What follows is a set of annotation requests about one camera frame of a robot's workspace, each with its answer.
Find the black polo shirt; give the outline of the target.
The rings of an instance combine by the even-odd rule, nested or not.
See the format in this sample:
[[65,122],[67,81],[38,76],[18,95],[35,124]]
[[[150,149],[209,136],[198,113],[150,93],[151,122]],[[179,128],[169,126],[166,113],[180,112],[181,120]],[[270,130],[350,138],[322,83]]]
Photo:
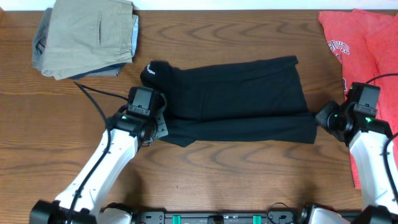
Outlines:
[[182,70],[152,61],[144,86],[165,95],[163,141],[285,141],[312,144],[317,125],[309,112],[295,56]]

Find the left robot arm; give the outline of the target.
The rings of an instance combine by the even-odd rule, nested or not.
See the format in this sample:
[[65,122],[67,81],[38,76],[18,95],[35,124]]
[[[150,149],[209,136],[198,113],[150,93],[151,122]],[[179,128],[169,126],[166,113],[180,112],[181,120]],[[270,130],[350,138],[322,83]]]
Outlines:
[[39,200],[30,223],[136,223],[134,210],[104,201],[121,171],[143,144],[167,134],[162,93],[136,93],[106,120],[101,141],[73,182],[53,202]]

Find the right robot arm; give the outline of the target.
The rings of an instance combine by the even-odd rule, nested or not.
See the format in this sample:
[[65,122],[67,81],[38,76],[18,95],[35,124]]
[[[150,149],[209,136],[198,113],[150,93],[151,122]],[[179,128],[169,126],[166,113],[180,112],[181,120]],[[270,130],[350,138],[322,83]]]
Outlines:
[[389,123],[377,119],[374,109],[355,102],[329,101],[315,119],[354,158],[361,185],[363,208],[344,217],[324,205],[310,204],[298,214],[297,223],[397,223],[397,167]]

